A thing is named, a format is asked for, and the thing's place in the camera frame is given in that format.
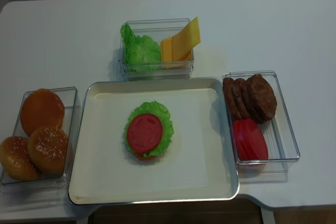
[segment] plastic container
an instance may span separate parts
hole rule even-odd
[[[277,110],[274,118],[266,123],[259,124],[267,148],[268,160],[242,160],[239,157],[235,136],[233,132],[233,121],[227,110],[231,140],[234,147],[234,153],[240,172],[258,172],[258,173],[279,173],[286,172],[291,164],[297,162],[300,158],[300,152],[295,140],[292,126],[282,97],[278,78],[273,71],[259,72],[231,72],[225,74],[223,78],[243,78],[248,79],[254,74],[261,74],[262,77],[271,85],[274,95],[277,99]]]
[[[72,165],[74,162],[74,153],[76,151],[78,132],[79,132],[79,113],[80,105],[77,97],[77,89],[75,87],[61,88],[61,89],[51,89],[56,95],[58,95],[64,104],[65,115],[62,124],[62,130],[68,135],[68,151],[66,156],[65,168],[61,174],[42,174],[41,178],[38,180],[32,180],[28,182],[23,182],[20,180],[15,180],[7,176],[7,174],[2,171],[1,175],[1,192],[7,193],[11,191],[37,191],[40,189],[61,189],[67,188],[70,181],[70,175],[72,171]],[[24,101],[32,93],[26,92],[24,94],[20,112],[17,117],[16,125],[14,128],[13,136],[22,136],[29,138],[24,132],[21,121],[20,113]]]
[[[159,45],[162,39],[169,38],[181,31],[190,20],[183,19],[159,19],[128,21],[128,24],[135,35],[148,35]],[[186,61],[171,61],[159,63],[128,64],[124,62],[124,45],[120,42],[119,70],[122,80],[150,80],[167,78],[189,78],[194,69],[194,52],[191,52],[191,59]]]

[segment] cheese slice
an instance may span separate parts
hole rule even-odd
[[[172,38],[161,40],[161,61],[172,61]]]
[[[201,43],[198,17],[188,23],[178,34],[172,37],[173,61],[187,60],[191,50]]]

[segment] tomato slice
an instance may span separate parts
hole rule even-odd
[[[267,160],[268,150],[258,125],[251,119],[240,120],[240,128],[244,136],[245,153],[250,160]]]
[[[244,142],[244,136],[240,129],[240,122],[241,120],[236,120],[233,123],[233,135],[235,137],[235,142],[238,150],[238,155],[241,160],[249,160],[248,156],[245,153],[243,142]]]
[[[131,148],[143,154],[153,150],[162,137],[162,124],[153,114],[138,115],[127,130],[127,141]]]

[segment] floor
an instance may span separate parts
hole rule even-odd
[[[247,199],[212,202],[177,202],[104,206],[91,217],[105,223],[246,223],[262,224],[260,208]]]
[[[276,224],[335,224],[336,208],[274,212]]]

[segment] green lettuce leaf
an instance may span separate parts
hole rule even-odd
[[[144,35],[136,36],[128,24],[120,29],[125,49],[124,63],[159,63],[161,62],[160,46],[151,37]],[[158,66],[130,67],[131,71],[156,70]]]
[[[174,134],[173,123],[170,120],[169,110],[162,104],[153,102],[144,102],[137,107],[128,117],[128,122],[125,126],[124,141],[128,151],[135,152],[127,141],[127,130],[134,118],[141,114],[153,114],[160,119],[162,124],[162,138],[157,147],[147,153],[144,153],[144,157],[158,156],[163,153],[171,143],[171,137]]]

